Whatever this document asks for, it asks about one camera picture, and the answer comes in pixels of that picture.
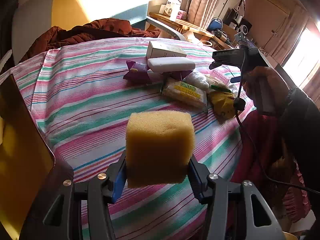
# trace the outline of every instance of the striped tablecloth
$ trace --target striped tablecloth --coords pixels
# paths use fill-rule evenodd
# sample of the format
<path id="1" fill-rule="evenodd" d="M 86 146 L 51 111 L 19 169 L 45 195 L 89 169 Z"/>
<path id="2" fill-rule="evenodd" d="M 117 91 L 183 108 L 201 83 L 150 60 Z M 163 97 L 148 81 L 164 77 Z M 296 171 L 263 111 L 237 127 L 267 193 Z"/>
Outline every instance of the striped tablecloth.
<path id="1" fill-rule="evenodd" d="M 160 95 L 162 76 L 150 72 L 152 85 L 123 80 L 126 60 L 147 63 L 150 38 L 114 38 L 90 41 L 41 53 L 10 69 L 33 118 L 52 146 L 74 169 L 75 182 L 92 178 L 116 162 L 125 148 L 125 129 L 133 112 L 177 110 L 188 112 L 196 132 L 197 160 L 211 172 L 229 179 L 242 144 L 236 119 L 220 124 L 212 107 L 208 114 Z M 188 42 L 158 39 L 178 45 L 196 63 L 196 70 L 211 73 L 211 49 Z M 219 67 L 215 74 L 239 75 L 236 67 Z M 241 119 L 253 109 L 247 101 Z M 188 179 L 181 184 L 124 188 L 109 205 L 117 239 L 187 239 L 204 221 L 206 206 L 194 199 Z M 84 239 L 89 239 L 87 205 L 82 205 Z"/>

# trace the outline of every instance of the blue round object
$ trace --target blue round object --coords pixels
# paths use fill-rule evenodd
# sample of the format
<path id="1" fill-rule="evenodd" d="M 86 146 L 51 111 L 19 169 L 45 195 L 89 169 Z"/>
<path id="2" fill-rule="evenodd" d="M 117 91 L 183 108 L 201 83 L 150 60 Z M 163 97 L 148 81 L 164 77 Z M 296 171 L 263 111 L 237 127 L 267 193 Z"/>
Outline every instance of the blue round object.
<path id="1" fill-rule="evenodd" d="M 222 29 L 223 27 L 223 22 L 220 18 L 213 18 L 207 28 L 207 31 L 211 32 L 214 31 L 216 29 Z"/>

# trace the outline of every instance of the sponge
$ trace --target sponge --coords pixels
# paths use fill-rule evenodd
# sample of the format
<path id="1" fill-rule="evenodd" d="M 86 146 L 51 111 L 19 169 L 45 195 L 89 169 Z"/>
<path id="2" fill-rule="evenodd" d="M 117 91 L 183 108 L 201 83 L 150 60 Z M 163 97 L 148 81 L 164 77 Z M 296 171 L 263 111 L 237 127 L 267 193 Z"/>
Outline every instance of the sponge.
<path id="1" fill-rule="evenodd" d="M 131 114 L 126 131 L 128 187 L 181 183 L 194 147 L 190 114 L 177 111 Z"/>

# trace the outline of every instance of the metal screw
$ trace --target metal screw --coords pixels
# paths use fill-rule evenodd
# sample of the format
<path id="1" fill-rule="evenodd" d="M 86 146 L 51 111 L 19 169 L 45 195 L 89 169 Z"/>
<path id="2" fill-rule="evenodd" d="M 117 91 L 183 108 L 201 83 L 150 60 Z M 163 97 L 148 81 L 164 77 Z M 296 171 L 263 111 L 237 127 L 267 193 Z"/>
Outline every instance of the metal screw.
<path id="1" fill-rule="evenodd" d="M 246 187 L 251 187 L 253 184 L 252 184 L 252 182 L 250 180 L 245 180 L 243 182 L 243 185 L 245 185 Z"/>
<path id="2" fill-rule="evenodd" d="M 215 174 L 215 173 L 211 173 L 211 174 L 209 174 L 209 178 L 210 179 L 218 179 L 219 176 L 217 174 Z"/>
<path id="3" fill-rule="evenodd" d="M 105 173 L 99 173 L 98 174 L 98 179 L 105 179 L 107 175 Z"/>
<path id="4" fill-rule="evenodd" d="M 71 181 L 70 179 L 66 179 L 66 180 L 63 182 L 63 185 L 67 187 L 67 186 L 70 186 L 71 183 L 72 183 L 72 181 Z"/>

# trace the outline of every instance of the person's hand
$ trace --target person's hand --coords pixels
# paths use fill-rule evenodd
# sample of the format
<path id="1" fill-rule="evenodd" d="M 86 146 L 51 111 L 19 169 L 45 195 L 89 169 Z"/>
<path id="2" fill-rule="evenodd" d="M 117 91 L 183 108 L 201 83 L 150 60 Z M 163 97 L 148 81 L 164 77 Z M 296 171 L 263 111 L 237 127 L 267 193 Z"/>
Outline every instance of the person's hand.
<path id="1" fill-rule="evenodd" d="M 280 108 L 289 93 L 289 88 L 278 72 L 271 67 L 257 66 L 244 76 L 243 89 L 247 96 L 252 98 L 252 84 L 258 77 L 267 78 L 273 92 L 275 106 Z"/>

